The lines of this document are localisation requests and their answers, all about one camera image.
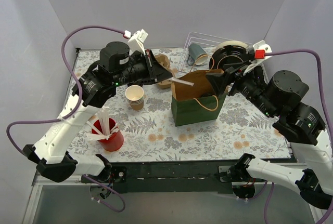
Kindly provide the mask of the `white paper straw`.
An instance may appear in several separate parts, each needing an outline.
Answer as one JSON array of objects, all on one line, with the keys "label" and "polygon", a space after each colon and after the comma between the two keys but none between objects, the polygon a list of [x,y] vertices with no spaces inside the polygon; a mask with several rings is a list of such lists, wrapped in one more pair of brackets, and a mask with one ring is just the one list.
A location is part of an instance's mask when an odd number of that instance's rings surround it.
[{"label": "white paper straw", "polygon": [[179,83],[179,84],[188,85],[188,86],[194,86],[193,82],[188,82],[188,81],[180,80],[180,79],[175,78],[175,77],[170,78],[169,81],[175,82],[175,83]]}]

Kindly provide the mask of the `stack of kraft paper cups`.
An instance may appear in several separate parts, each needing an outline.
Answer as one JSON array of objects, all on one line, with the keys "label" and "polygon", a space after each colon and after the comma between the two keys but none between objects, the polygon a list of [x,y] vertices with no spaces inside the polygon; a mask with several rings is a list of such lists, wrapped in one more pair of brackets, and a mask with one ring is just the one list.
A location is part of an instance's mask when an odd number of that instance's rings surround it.
[{"label": "stack of kraft paper cups", "polygon": [[130,107],[135,110],[139,111],[144,106],[144,90],[142,87],[138,85],[129,86],[125,90],[125,97],[127,102],[130,104]]}]

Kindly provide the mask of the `brown and green paper bag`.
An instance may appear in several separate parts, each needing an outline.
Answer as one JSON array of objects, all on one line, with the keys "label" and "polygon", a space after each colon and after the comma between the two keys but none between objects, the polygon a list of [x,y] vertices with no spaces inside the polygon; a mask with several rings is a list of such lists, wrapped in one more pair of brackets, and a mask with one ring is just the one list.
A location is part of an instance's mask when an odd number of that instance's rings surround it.
[{"label": "brown and green paper bag", "polygon": [[[188,86],[173,82],[171,84],[171,111],[176,127],[216,120],[227,96],[227,90],[219,96],[206,79],[207,73],[223,73],[222,69],[191,71],[180,80],[193,82]],[[213,97],[201,98],[205,93],[214,94]]]}]

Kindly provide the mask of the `black plastic cup lid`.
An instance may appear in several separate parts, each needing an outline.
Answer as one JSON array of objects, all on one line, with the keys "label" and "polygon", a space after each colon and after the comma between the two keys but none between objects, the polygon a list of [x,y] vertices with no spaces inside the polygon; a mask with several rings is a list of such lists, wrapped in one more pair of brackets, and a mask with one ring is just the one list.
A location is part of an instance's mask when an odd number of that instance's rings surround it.
[{"label": "black plastic cup lid", "polygon": [[205,94],[202,94],[200,97],[201,98],[207,98],[207,97],[213,97],[214,94],[211,94],[211,93],[205,93]]}]

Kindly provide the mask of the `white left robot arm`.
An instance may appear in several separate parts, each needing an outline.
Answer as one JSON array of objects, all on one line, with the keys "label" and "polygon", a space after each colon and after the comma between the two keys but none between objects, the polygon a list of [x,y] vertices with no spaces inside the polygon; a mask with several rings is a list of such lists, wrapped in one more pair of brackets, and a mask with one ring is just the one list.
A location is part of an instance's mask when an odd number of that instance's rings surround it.
[{"label": "white left robot arm", "polygon": [[172,73],[164,68],[150,49],[131,51],[123,42],[110,42],[100,51],[99,60],[77,80],[72,94],[46,134],[35,144],[23,148],[24,155],[36,163],[36,170],[54,182],[70,176],[91,175],[106,182],[111,164],[101,154],[91,157],[71,155],[68,146],[77,133],[123,85],[151,85],[167,80]]}]

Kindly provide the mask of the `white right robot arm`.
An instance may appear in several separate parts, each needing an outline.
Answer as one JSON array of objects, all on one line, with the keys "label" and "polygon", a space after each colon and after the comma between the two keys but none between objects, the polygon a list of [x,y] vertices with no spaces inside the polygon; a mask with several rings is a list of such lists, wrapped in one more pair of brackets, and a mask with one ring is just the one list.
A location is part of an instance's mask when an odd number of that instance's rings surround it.
[{"label": "white right robot arm", "polygon": [[229,169],[220,172],[224,181],[263,179],[284,186],[310,205],[328,209],[332,202],[332,148],[325,122],[318,111],[302,103],[309,87],[295,73],[276,72],[269,83],[247,65],[230,67],[224,73],[208,73],[206,79],[216,94],[232,84],[229,94],[241,93],[266,117],[277,117],[272,127],[303,154],[306,169],[271,164],[245,153]]}]

